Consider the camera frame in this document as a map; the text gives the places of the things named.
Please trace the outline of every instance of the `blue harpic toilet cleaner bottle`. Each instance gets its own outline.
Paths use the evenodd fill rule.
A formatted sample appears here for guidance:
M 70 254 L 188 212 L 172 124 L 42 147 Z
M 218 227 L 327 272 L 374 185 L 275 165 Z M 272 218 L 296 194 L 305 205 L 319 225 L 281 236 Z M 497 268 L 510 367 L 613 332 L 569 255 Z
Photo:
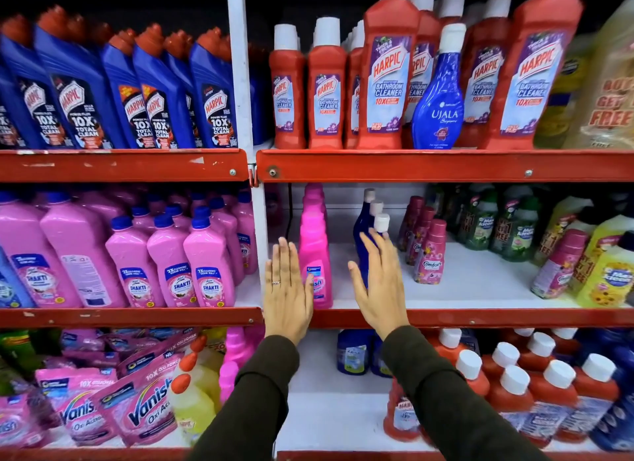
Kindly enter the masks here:
M 150 25 L 135 40 L 132 63 L 141 82 L 154 138 L 162 149 L 194 149 L 185 87 L 161 59 L 164 39 L 160 25 Z
M 411 120 L 415 149 L 451 149 L 460 135 L 465 103 L 458 76 L 465 31 L 463 23 L 448 24 L 442 30 L 434 77 Z
M 194 81 L 192 80 L 192 73 L 190 72 L 190 66 L 188 64 L 190 57 L 188 37 L 184 30 L 179 30 L 177 33 L 172 33 L 168 36 L 165 42 L 163 42 L 163 60 L 185 87 L 187 111 L 190 113 L 196 147 L 208 147 L 203 145 L 200 130 L 198 129 L 198 119 L 201 121 L 204 120 L 205 115 L 202 110 L 196 112 Z
M 56 6 L 41 15 L 34 47 L 77 144 L 82 149 L 127 148 L 106 74 L 94 54 L 70 41 L 64 9 Z
M 23 16 L 17 15 L 4 22 L 2 33 L 0 51 L 37 129 L 39 146 L 74 149 L 76 145 L 71 140 L 70 126 L 61 114 L 51 79 L 32 48 L 31 25 Z M 21 133 L 28 136 L 26 129 Z
M 132 65 L 134 38 L 125 31 L 113 35 L 101 51 L 112 99 L 127 144 L 132 149 L 159 147 L 145 109 L 141 84 Z
M 190 52 L 196 97 L 205 121 L 202 137 L 211 147 L 237 147 L 231 49 L 218 27 L 202 34 Z

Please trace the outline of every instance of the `right hand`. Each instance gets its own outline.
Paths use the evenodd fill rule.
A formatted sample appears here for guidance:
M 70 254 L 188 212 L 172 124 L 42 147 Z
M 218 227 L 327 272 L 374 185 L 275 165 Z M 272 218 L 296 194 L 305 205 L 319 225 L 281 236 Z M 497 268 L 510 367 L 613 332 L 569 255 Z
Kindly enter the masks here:
M 348 269 L 353 279 L 354 297 L 361 314 L 379 337 L 385 340 L 394 329 L 409 325 L 405 309 L 403 273 L 398 253 L 387 233 L 381 237 L 374 229 L 370 229 L 370 235 L 374 243 L 365 233 L 360 234 L 369 256 L 367 290 L 359 266 L 349 261 Z

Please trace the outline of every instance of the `pink floor cleaner bottle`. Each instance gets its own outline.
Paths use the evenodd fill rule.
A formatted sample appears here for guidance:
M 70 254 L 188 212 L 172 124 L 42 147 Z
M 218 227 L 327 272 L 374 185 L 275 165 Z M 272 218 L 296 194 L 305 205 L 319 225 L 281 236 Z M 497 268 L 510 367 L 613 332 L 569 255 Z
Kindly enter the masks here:
M 299 228 L 299 269 L 302 281 L 313 275 L 313 302 L 315 309 L 332 307 L 332 271 L 326 222 L 317 212 L 302 214 Z
M 135 228 L 132 219 L 112 219 L 114 234 L 106 241 L 106 250 L 115 262 L 123 292 L 132 307 L 165 307 L 157 265 L 148 252 L 147 233 Z
M 227 249 L 231 260 L 231 272 L 233 282 L 240 285 L 244 280 L 244 264 L 242 261 L 242 248 L 238 239 L 238 219 L 230 214 L 222 197 L 214 197 L 209 201 L 212 219 L 217 219 L 225 226 Z
M 154 219 L 156 232 L 148 240 L 148 252 L 157 265 L 158 281 L 168 307 L 198 307 L 192 267 L 183 242 L 187 233 L 174 225 L 169 214 Z
M 44 213 L 0 191 L 0 245 L 39 307 L 82 307 L 57 253 L 40 226 Z
M 236 302 L 225 236 L 210 228 L 209 217 L 195 217 L 183 249 L 194 272 L 201 307 L 233 307 Z
M 86 307 L 127 307 L 115 265 L 106 249 L 99 216 L 73 204 L 66 192 L 49 192 L 51 205 L 40 220 Z
M 447 223 L 434 219 L 427 238 L 418 253 L 414 280 L 420 284 L 439 284 L 444 270 L 444 250 L 447 242 Z
M 231 212 L 238 219 L 238 239 L 242 249 L 244 273 L 253 274 L 258 270 L 258 246 L 256 245 L 256 222 L 253 219 L 251 192 L 240 192 L 238 203 L 231 209 Z

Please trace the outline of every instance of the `blue bottle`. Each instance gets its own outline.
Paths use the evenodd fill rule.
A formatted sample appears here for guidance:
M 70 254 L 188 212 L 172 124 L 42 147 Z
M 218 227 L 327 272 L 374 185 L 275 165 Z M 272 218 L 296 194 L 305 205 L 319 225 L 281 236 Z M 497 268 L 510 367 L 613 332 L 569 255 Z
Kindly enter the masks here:
M 171 69 L 171 71 L 178 77 L 185 87 L 185 99 L 187 102 L 187 111 L 190 113 L 190 120 L 192 121 L 192 132 L 194 133 L 194 142 L 196 147 L 209 147 L 204 145 L 202 137 L 200 136 L 200 129 L 198 128 L 198 119 L 204 119 L 204 112 L 195 112 L 196 109 L 201 109 L 200 103 L 194 102 L 194 81 L 192 80 L 192 73 L 190 72 L 190 66 L 187 65 L 187 34 L 183 30 L 179 30 L 178 33 L 171 34 L 165 39 L 163 44 L 165 50 L 163 52 L 163 61 Z
M 440 36 L 438 62 L 429 87 L 411 120 L 415 149 L 451 149 L 460 135 L 465 103 L 458 85 L 465 25 L 446 25 Z
M 37 307 L 0 248 L 0 308 Z
M 0 57 L 0 147 L 43 149 L 39 129 Z
M 161 60 L 162 52 L 163 32 L 159 24 L 152 24 L 136 38 L 132 53 L 154 138 L 162 149 L 194 149 L 185 88 Z
M 343 329 L 337 336 L 337 370 L 350 376 L 368 372 L 372 350 L 372 329 Z
M 211 147 L 238 146 L 230 58 L 218 28 L 201 35 L 190 52 L 194 102 L 199 103 L 198 109 L 204 114 L 201 135 Z
M 114 35 L 101 51 L 112 99 L 125 140 L 131 149 L 158 148 L 145 109 L 141 84 L 132 65 L 134 39 L 127 32 Z
M 34 47 L 53 81 L 59 105 L 83 149 L 125 149 L 110 86 L 96 57 L 69 42 L 68 16 L 56 6 L 37 22 Z
M 31 25 L 24 17 L 15 16 L 4 22 L 0 51 L 35 124 L 39 145 L 47 149 L 73 149 L 76 144 L 70 125 L 61 114 L 51 78 L 31 45 Z M 27 129 L 22 135 L 29 137 Z

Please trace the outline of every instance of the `left hand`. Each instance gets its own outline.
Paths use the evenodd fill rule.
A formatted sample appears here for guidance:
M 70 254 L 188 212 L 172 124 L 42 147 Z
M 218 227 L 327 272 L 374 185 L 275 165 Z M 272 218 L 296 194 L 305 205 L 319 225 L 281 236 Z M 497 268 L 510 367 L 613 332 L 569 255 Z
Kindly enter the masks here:
M 266 261 L 264 336 L 284 336 L 297 345 L 313 317 L 313 275 L 302 284 L 295 244 L 283 237 L 278 241 L 273 246 L 273 260 Z

